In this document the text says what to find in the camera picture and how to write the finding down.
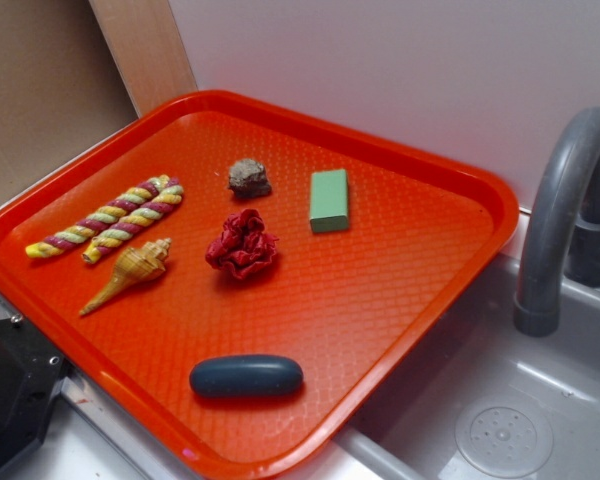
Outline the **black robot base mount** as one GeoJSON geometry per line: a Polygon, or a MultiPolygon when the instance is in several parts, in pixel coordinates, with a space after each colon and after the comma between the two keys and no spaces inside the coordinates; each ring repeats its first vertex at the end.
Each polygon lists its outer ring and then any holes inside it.
{"type": "Polygon", "coordinates": [[[27,320],[0,320],[0,475],[44,443],[65,357],[27,320]]]}

